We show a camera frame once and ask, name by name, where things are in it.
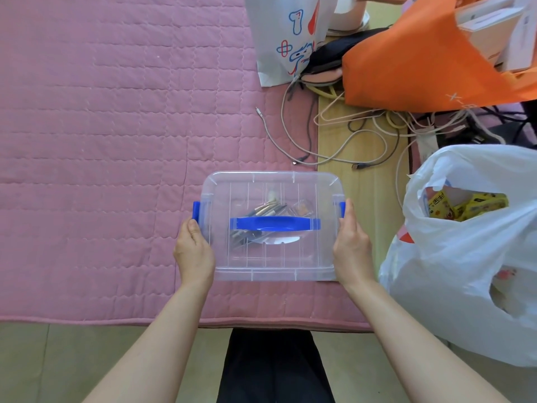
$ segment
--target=pink quilted mat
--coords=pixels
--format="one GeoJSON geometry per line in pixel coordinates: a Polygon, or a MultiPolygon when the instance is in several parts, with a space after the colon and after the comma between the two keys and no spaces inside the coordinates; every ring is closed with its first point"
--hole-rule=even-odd
{"type": "MultiPolygon", "coordinates": [[[[0,52],[1,320],[151,322],[205,177],[292,167],[243,0],[0,0],[0,52]]],[[[201,324],[369,329],[336,283],[217,282],[201,324]]]]}

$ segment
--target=clear plastic storage box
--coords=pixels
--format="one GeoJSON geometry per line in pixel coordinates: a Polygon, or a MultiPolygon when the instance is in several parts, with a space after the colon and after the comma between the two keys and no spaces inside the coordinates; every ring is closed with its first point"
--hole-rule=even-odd
{"type": "Polygon", "coordinates": [[[344,212],[341,182],[325,172],[216,172],[193,207],[217,280],[334,280],[344,212]]]}

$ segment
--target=orange bag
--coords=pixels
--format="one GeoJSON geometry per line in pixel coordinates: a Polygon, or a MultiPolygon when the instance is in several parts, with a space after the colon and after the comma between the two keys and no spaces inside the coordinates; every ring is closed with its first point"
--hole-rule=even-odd
{"type": "Polygon", "coordinates": [[[417,0],[387,31],[343,56],[348,105],[434,112],[537,99],[533,67],[500,73],[455,22],[456,0],[417,0]]]}

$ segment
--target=white plastic bag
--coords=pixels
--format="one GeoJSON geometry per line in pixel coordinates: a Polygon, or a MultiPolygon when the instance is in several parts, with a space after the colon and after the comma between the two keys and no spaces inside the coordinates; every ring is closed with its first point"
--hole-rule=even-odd
{"type": "Polygon", "coordinates": [[[537,152],[443,148],[412,176],[403,213],[408,234],[394,238],[379,274],[393,298],[455,345],[537,366],[537,152]],[[428,217],[424,190],[444,185],[505,193],[509,206],[464,222],[428,217]]]}
{"type": "Polygon", "coordinates": [[[337,0],[245,0],[261,86],[288,83],[324,41],[337,0]]]}

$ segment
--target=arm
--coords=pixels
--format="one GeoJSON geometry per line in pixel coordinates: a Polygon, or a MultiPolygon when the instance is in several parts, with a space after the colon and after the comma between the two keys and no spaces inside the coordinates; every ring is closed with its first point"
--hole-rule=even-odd
{"type": "Polygon", "coordinates": [[[183,222],[173,254],[181,273],[179,290],[84,403],[175,402],[215,261],[193,220],[183,222]]]}
{"type": "Polygon", "coordinates": [[[369,237],[347,199],[334,245],[339,281],[366,316],[413,403],[506,403],[472,368],[407,313],[376,282],[369,237]]]}

